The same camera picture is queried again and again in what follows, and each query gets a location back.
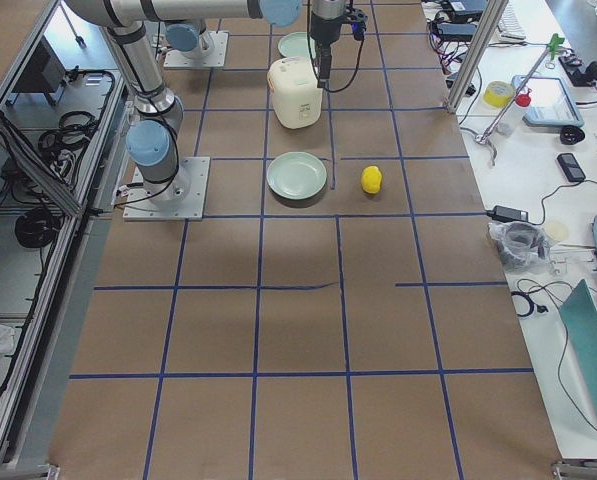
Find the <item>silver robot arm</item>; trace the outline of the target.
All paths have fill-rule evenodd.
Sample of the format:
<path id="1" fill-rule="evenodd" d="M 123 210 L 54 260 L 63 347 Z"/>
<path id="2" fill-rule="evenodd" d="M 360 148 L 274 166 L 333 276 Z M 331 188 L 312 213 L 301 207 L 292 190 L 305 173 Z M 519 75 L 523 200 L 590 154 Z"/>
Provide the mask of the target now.
<path id="1" fill-rule="evenodd" d="M 187 58 L 200 60 L 213 52 L 214 42 L 204 19 L 170 21 L 165 31 L 169 45 Z"/>
<path id="2" fill-rule="evenodd" d="M 126 147 L 138 167 L 146 195 L 135 201 L 143 208 L 179 204 L 189 194 L 177 135 L 183 119 L 180 99 L 169 89 L 155 59 L 145 24 L 163 23 L 171 46 L 195 53 L 207 39 L 209 19 L 263 19 L 274 27 L 296 22 L 299 1 L 71 1 L 69 8 L 98 26 L 112 57 L 134 95 L 139 121 L 129 130 Z"/>

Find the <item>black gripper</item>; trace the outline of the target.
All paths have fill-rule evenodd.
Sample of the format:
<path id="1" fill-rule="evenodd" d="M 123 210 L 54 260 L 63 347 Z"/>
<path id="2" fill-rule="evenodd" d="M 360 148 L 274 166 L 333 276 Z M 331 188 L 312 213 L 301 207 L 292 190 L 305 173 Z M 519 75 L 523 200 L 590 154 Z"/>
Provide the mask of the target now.
<path id="1" fill-rule="evenodd" d="M 317 44 L 318 87 L 325 88 L 331 74 L 331 44 L 340 36 L 342 0 L 315 0 L 310 14 L 309 33 Z"/>

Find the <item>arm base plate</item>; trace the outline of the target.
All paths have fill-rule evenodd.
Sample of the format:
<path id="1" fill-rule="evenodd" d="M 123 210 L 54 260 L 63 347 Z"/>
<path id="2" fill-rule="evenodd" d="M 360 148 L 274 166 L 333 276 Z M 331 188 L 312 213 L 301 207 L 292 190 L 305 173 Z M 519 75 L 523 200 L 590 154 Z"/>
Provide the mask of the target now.
<path id="1" fill-rule="evenodd" d="M 210 163 L 209 157 L 183 157 L 172 183 L 160 186 L 145 183 L 139 169 L 135 167 L 132 181 L 141 183 L 141 186 L 129 191 L 123 219 L 200 221 L 204 214 Z"/>
<path id="2" fill-rule="evenodd" d="M 197 33 L 187 25 L 182 25 L 181 29 L 170 25 L 166 39 L 169 46 L 164 60 L 165 69 L 196 70 L 225 65 L 228 31 L 205 30 Z"/>

